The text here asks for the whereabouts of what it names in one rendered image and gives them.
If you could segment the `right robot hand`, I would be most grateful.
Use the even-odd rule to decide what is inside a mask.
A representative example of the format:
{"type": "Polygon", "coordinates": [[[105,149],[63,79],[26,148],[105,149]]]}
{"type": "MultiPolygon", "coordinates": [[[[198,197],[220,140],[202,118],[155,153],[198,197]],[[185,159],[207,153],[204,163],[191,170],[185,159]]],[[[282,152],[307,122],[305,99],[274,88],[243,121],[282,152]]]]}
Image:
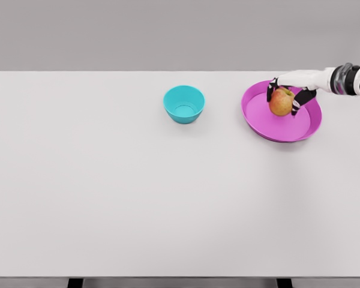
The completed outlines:
{"type": "Polygon", "coordinates": [[[316,97],[318,89],[328,88],[327,84],[319,70],[295,70],[284,73],[270,81],[267,88],[267,102],[271,101],[272,93],[281,86],[301,88],[292,101],[291,114],[295,117],[303,105],[316,97]]]}

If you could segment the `red yellow apple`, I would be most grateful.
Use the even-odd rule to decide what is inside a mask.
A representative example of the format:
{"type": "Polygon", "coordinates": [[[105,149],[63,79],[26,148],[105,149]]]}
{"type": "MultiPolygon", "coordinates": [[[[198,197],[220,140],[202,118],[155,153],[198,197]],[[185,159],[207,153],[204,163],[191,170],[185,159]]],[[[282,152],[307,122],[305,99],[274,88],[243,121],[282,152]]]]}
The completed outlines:
{"type": "Polygon", "coordinates": [[[270,111],[276,116],[286,116],[292,112],[295,94],[284,87],[277,88],[271,94],[270,111]]]}

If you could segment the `pink plate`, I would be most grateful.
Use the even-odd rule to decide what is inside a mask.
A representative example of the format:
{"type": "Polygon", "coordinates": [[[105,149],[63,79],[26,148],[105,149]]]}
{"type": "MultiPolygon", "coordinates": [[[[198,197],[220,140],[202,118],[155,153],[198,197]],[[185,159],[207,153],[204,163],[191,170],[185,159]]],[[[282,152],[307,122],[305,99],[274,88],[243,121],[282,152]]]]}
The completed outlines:
{"type": "Polygon", "coordinates": [[[297,142],[320,128],[322,111],[316,99],[302,106],[296,116],[276,116],[266,102],[268,85],[268,80],[253,84],[241,100],[243,116],[258,135],[274,142],[297,142]]]}

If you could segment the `blue bowl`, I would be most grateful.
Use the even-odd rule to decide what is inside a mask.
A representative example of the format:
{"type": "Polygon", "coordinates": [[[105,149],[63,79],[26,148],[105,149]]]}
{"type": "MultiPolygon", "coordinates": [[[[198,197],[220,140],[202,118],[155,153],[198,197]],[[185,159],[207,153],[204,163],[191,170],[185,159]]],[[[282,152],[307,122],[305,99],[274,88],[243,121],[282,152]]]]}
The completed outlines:
{"type": "Polygon", "coordinates": [[[193,86],[179,85],[169,89],[163,97],[167,114],[179,124],[194,122],[205,107],[204,94],[193,86]]]}

